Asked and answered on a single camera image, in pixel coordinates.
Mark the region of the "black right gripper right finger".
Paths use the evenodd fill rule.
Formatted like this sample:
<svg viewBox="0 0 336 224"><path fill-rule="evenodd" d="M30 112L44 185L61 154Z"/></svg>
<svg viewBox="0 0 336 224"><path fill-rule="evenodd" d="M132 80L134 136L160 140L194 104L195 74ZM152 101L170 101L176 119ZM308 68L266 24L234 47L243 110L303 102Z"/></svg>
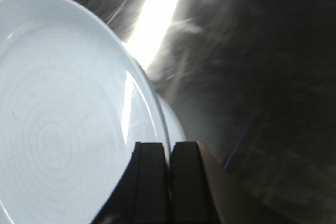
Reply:
<svg viewBox="0 0 336 224"><path fill-rule="evenodd" d="M172 223L286 223L232 180L198 142L177 142L171 159Z"/></svg>

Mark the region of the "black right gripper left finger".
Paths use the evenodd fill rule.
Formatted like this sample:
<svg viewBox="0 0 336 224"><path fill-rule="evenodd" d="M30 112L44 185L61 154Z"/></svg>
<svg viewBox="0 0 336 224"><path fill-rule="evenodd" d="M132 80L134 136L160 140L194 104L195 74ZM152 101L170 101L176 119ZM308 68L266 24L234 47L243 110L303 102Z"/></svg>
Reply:
<svg viewBox="0 0 336 224"><path fill-rule="evenodd" d="M168 223L167 165L162 143L137 142L130 162L92 223Z"/></svg>

